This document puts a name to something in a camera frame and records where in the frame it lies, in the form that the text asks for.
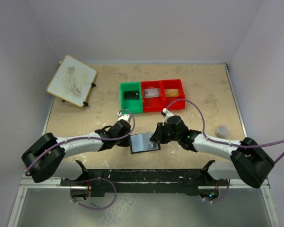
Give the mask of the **black card holder wallet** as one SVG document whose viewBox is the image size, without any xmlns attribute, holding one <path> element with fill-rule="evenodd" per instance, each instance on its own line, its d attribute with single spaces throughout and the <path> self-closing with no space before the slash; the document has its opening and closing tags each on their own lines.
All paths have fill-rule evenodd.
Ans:
<svg viewBox="0 0 284 227">
<path fill-rule="evenodd" d="M 153 132 L 140 133 L 130 136 L 130 152 L 131 154 L 138 154 L 143 152 L 150 152 L 160 150 L 160 145 L 150 141 Z"/>
</svg>

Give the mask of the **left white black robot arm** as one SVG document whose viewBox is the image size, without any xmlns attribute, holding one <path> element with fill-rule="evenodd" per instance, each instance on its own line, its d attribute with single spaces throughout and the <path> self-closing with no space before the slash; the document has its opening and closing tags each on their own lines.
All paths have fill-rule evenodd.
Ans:
<svg viewBox="0 0 284 227">
<path fill-rule="evenodd" d="M 46 133 L 21 157 L 27 168 L 25 176 L 30 176 L 35 183 L 59 177 L 84 185 L 88 180 L 87 169 L 81 161 L 71 162 L 66 158 L 123 145 L 129 140 L 133 128 L 129 122 L 119 120 L 108 130 L 104 127 L 81 137 L 63 138 Z"/>
</svg>

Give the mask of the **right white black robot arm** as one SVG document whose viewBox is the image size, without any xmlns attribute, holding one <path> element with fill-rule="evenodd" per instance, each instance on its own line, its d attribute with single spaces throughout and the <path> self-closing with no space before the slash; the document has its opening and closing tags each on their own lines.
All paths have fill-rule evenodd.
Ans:
<svg viewBox="0 0 284 227">
<path fill-rule="evenodd" d="M 275 165 L 253 139 L 227 141 L 205 137 L 201 131 L 190 130 L 177 115 L 158 123 L 150 141 L 158 144 L 175 141 L 185 150 L 226 159 L 226 162 L 214 161 L 201 173 L 201 180 L 206 185 L 220 179 L 240 179 L 250 187 L 260 188 Z"/>
</svg>

